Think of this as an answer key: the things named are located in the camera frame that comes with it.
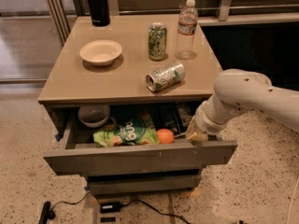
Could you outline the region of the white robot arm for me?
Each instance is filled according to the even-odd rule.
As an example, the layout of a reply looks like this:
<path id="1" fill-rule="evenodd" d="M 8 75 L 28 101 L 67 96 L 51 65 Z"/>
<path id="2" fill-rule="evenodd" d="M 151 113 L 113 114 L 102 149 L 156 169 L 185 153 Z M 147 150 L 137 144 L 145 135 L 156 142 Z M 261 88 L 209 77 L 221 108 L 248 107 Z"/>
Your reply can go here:
<path id="1" fill-rule="evenodd" d="M 228 69 L 216 77 L 214 93 L 196 109 L 185 137 L 190 142 L 207 141 L 249 109 L 299 132 L 299 91 L 275 87 L 261 73 Z"/>

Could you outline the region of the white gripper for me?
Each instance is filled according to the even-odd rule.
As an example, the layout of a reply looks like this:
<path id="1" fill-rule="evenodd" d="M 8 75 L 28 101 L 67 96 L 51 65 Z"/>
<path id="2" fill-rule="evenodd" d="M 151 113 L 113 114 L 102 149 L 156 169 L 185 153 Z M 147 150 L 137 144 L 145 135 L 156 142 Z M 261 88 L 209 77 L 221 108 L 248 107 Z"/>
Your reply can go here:
<path id="1" fill-rule="evenodd" d="M 186 130 L 185 138 L 189 142 L 207 141 L 209 135 L 218 135 L 227 126 L 226 123 L 217 124 L 210 119 L 206 114 L 205 104 L 206 102 L 201 103 L 196 109 L 195 116 Z"/>

